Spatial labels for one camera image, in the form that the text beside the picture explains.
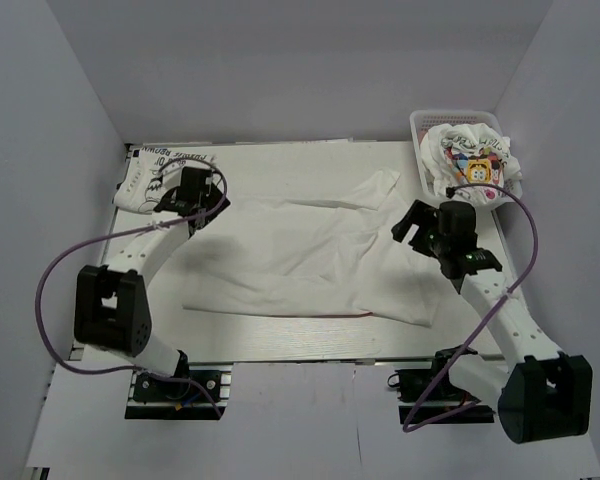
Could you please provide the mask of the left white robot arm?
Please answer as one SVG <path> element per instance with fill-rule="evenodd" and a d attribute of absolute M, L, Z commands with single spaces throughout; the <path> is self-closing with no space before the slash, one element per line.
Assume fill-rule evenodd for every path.
<path fill-rule="evenodd" d="M 219 172 L 185 167 L 180 183 L 163 195 L 148 229 L 101 266 L 77 276 L 74 337 L 157 375 L 157 387 L 179 399 L 191 387 L 184 352 L 152 332 L 147 288 L 169 257 L 230 206 L 214 183 Z"/>

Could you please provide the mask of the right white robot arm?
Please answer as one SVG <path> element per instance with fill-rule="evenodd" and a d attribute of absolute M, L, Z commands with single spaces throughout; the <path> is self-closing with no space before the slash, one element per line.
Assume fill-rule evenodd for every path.
<path fill-rule="evenodd" d="M 437 422 L 485 405 L 516 444 L 581 436 L 588 432 L 593 369 L 582 355 L 569 355 L 547 336 L 515 296 L 503 267 L 479 247 L 476 211 L 460 201 L 434 207 L 416 200 L 391 233 L 435 259 L 442 275 L 480 316 L 459 346 L 438 352 L 431 378 L 413 402 L 404 432 L 426 426 L 414 420 L 429 397 L 467 401 L 431 420 Z"/>

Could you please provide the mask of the white t-shirt colourful cartoon print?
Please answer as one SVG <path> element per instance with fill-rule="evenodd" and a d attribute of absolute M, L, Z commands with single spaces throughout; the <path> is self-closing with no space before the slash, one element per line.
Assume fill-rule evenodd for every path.
<path fill-rule="evenodd" d="M 438 198 L 447 189 L 468 185 L 459 196 L 475 207 L 494 207 L 505 198 L 500 190 L 522 180 L 510 140 L 485 123 L 448 123 L 431 127 L 419 143 L 430 193 Z"/>

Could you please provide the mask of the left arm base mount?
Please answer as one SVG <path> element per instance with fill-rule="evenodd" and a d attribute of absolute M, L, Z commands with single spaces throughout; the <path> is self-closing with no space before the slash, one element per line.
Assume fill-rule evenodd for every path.
<path fill-rule="evenodd" d="M 223 413 L 230 393 L 229 366 L 190 367 L 197 382 Z M 202 390 L 183 383 L 167 383 L 146 373 L 132 376 L 124 418 L 127 420 L 217 421 L 220 416 Z"/>

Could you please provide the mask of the white t-shirt red print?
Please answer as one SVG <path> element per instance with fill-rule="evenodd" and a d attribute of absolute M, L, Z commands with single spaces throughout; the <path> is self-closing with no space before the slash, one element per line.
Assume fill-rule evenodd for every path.
<path fill-rule="evenodd" d="M 439 285 L 391 235 L 407 210 L 399 179 L 381 169 L 336 198 L 236 198 L 182 249 L 183 308 L 430 326 Z"/>

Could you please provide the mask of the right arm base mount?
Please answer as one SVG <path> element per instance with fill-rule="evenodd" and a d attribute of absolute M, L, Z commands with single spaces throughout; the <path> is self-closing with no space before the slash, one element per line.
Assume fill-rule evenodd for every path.
<path fill-rule="evenodd" d="M 415 402 L 429 385 L 433 374 L 428 368 L 400 369 L 387 379 L 387 386 L 397 393 L 400 424 L 403 425 Z M 446 414 L 477 399 L 467 392 L 452 386 L 447 380 L 437 385 L 427 397 L 410 422 L 411 425 Z M 488 406 L 474 406 L 457 415 L 435 421 L 441 425 L 493 424 L 495 415 Z"/>

